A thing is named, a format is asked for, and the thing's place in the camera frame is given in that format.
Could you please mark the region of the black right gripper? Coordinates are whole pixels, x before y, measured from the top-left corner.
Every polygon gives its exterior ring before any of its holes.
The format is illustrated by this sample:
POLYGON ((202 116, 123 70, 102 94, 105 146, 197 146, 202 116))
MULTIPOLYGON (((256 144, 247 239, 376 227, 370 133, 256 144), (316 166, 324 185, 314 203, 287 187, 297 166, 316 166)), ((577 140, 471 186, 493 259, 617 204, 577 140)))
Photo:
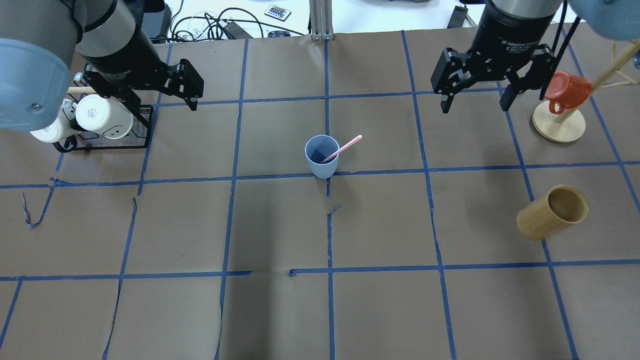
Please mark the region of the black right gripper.
POLYGON ((448 114, 454 96, 478 82, 509 80, 500 98, 507 112, 518 95, 544 88, 553 76, 556 57, 541 43, 553 16, 521 17, 503 10, 484 10, 470 48, 444 48, 430 84, 448 114))

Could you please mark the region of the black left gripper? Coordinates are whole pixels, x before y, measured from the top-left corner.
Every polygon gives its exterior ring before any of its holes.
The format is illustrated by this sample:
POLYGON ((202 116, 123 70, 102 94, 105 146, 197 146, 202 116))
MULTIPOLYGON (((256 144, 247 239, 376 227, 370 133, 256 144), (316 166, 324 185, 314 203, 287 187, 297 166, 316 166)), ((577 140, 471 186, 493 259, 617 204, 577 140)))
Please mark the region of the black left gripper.
POLYGON ((80 54, 90 64, 83 78, 98 95, 130 98, 134 91, 157 91, 183 98, 193 112, 198 109, 205 82, 188 59, 169 65, 162 61, 142 30, 133 30, 124 44, 103 47, 101 55, 80 44, 80 54))

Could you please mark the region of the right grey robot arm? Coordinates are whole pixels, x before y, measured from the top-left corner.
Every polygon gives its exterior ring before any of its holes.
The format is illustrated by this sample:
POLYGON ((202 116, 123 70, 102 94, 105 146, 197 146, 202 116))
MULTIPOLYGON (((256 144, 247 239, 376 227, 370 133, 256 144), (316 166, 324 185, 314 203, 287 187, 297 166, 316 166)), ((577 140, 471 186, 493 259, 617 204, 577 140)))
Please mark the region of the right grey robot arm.
POLYGON ((444 114, 455 95, 480 82, 509 82, 499 101, 503 111, 526 91, 544 95, 580 22, 613 41, 640 36, 637 0, 487 0, 484 4, 470 48, 464 52, 444 48, 430 76, 444 114), (574 20, 564 40, 542 43, 556 14, 565 20, 568 9, 574 20))

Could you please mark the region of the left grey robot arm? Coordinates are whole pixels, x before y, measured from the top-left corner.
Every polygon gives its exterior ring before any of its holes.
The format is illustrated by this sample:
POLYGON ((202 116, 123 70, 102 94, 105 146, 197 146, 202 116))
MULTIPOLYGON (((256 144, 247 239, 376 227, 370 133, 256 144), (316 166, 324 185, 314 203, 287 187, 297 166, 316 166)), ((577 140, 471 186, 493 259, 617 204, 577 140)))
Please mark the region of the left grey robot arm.
POLYGON ((0 125, 33 132, 57 118, 71 84, 74 54, 89 64, 83 75, 103 98, 132 113, 137 91, 184 100, 195 111, 205 82, 181 59, 162 61, 123 0, 3 0, 0 4, 0 125))

